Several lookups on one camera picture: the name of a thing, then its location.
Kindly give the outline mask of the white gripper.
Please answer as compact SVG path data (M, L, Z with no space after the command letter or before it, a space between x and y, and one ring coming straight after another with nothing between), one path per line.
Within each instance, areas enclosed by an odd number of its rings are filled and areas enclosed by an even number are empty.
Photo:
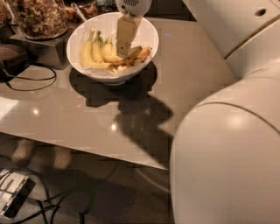
M142 17L151 7L152 0L115 0L117 9L123 14L117 20L116 53L124 58L137 34Z

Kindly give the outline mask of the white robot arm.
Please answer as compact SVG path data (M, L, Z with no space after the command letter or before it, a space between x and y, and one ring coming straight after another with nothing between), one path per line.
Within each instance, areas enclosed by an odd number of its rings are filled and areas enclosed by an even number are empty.
M172 141L175 224L280 224L280 0L183 0L237 82Z

